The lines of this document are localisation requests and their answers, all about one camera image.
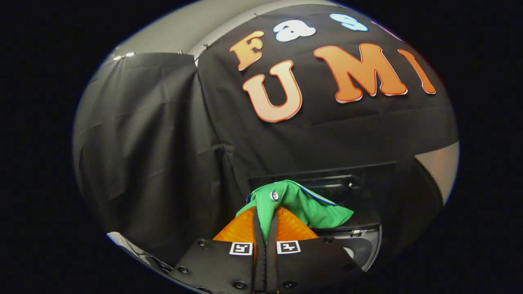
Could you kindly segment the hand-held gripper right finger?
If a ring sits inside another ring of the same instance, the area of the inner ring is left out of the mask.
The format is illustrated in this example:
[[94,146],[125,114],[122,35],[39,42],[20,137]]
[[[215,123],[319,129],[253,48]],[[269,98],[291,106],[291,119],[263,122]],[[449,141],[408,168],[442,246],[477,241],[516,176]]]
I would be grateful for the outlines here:
[[317,236],[288,209],[276,209],[266,243],[268,294],[332,294],[364,271],[332,236]]

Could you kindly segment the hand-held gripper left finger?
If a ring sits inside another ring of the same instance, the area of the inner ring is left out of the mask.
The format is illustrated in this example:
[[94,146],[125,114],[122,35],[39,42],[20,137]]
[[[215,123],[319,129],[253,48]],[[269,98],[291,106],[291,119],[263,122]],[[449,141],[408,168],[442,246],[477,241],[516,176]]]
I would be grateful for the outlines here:
[[256,207],[234,218],[214,238],[199,238],[170,272],[210,294],[264,294],[266,244]]

